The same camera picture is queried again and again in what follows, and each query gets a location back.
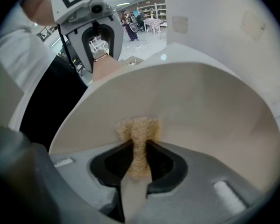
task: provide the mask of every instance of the gray plastic surface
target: gray plastic surface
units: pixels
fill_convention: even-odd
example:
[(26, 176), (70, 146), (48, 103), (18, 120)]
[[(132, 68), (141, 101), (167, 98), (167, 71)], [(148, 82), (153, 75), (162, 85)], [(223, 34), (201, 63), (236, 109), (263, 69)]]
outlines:
[[(119, 59), (121, 49), (122, 49), (122, 42), (123, 42), (123, 28), (117, 18), (114, 15), (110, 15), (101, 19), (96, 20), (100, 25), (105, 24), (108, 25), (112, 30), (114, 34), (114, 44), (109, 44), (109, 52), (110, 47), (113, 46), (113, 58), (115, 60)], [(63, 35), (67, 35), (71, 44), (73, 45), (78, 57), (80, 58), (81, 62), (83, 63), (84, 67), (89, 71), (92, 72), (91, 64), (88, 59), (86, 50), (84, 48), (84, 44), (82, 41), (82, 35), (84, 31), (87, 29), (92, 28), (92, 22), (77, 22), (77, 23), (69, 23), (65, 22), (64, 24), (61, 24), (61, 33)]]
[(118, 223), (91, 207), (69, 187), (54, 167), (42, 145), (34, 145), (34, 150), (38, 178), (43, 180), (46, 189), (59, 209), (60, 223)]
[(53, 162), (65, 158), (72, 158), (74, 160), (71, 164), (58, 167), (58, 172), (68, 185), (87, 203), (95, 209), (101, 210), (105, 205), (112, 203), (116, 189), (99, 183), (90, 172), (90, 162), (95, 156), (121, 145), (122, 143), (123, 142), (120, 141), (71, 154), (53, 154), (50, 157)]
[(248, 205), (260, 198), (260, 193), (248, 181), (217, 159), (175, 145), (157, 144), (184, 158), (188, 174), (173, 191), (149, 195), (130, 223), (223, 223), (233, 215), (213, 188), (213, 184), (221, 180), (226, 181)]

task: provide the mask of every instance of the chair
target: chair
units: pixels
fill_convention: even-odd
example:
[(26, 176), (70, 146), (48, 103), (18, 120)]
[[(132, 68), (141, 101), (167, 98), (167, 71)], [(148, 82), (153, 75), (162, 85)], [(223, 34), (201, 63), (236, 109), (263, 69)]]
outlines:
[(138, 30), (140, 31), (144, 31), (145, 29), (144, 29), (144, 21), (142, 21), (141, 20), (141, 16), (140, 15), (138, 15), (137, 16), (137, 19), (136, 19), (136, 21), (137, 21), (137, 28), (138, 28)]

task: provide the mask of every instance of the person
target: person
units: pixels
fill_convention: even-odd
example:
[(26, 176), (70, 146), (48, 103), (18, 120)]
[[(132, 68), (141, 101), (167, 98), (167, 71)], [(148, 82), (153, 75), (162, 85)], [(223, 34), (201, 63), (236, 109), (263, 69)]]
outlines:
[(141, 20), (144, 21), (146, 19), (146, 15), (144, 14), (144, 8), (140, 12)]
[(69, 62), (31, 33), (31, 21), (56, 25), (51, 0), (15, 4), (0, 28), (0, 63), (24, 93), (9, 127), (49, 150), (58, 128), (87, 86)]
[(134, 41), (135, 39), (139, 41), (137, 34), (130, 28), (130, 24), (134, 22), (133, 18), (128, 13), (123, 13), (121, 16), (121, 21), (122, 25), (126, 27), (126, 32), (130, 37), (130, 42)]

